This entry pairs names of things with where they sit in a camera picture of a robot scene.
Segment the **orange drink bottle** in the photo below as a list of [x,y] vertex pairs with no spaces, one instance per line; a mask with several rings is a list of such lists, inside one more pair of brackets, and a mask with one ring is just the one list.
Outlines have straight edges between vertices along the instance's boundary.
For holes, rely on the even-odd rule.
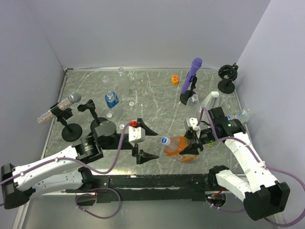
[[163,145],[163,150],[166,156],[171,157],[180,162],[189,162],[197,158],[197,155],[180,155],[179,153],[190,145],[190,140],[184,136],[168,137],[170,144]]

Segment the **blue white drink cap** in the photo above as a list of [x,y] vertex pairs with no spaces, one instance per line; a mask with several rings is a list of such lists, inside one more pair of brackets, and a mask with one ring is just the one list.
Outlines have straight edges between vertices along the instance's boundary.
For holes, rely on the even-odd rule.
[[163,138],[161,139],[161,143],[162,143],[163,145],[165,145],[165,146],[168,146],[168,145],[170,144],[170,139],[167,138],[167,137],[163,137]]

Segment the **blue label water bottle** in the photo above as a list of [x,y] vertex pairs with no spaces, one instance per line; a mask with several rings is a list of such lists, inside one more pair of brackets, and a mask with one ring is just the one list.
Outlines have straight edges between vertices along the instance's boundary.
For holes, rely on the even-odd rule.
[[119,103],[118,95],[113,91],[108,91],[105,95],[105,101],[107,106],[112,109]]

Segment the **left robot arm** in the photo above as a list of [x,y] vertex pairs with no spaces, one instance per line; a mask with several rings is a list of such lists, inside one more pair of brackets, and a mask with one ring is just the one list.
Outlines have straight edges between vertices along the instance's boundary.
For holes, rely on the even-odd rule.
[[104,150],[131,150],[138,165],[153,159],[157,155],[139,150],[138,144],[147,136],[157,136],[142,119],[131,120],[117,133],[116,124],[107,119],[93,128],[91,133],[79,139],[73,145],[39,161],[14,166],[7,163],[0,168],[0,186],[5,209],[17,208],[30,199],[61,189],[92,190],[94,179],[91,172],[108,174],[114,168],[118,156],[104,172],[88,164],[103,158]]

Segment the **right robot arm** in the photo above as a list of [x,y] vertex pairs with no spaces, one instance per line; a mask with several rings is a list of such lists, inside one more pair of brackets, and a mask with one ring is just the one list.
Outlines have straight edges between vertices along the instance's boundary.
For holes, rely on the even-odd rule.
[[186,118],[185,137],[191,144],[182,154],[198,155],[204,144],[222,141],[235,156],[247,178],[241,179],[226,166],[214,166],[206,175],[206,186],[210,190],[224,188],[230,191],[243,202],[252,220],[283,212],[290,188],[285,182],[279,182],[266,167],[241,122],[238,119],[229,120],[221,107],[211,110],[203,108],[201,114],[207,115],[210,127],[202,130],[199,120]]

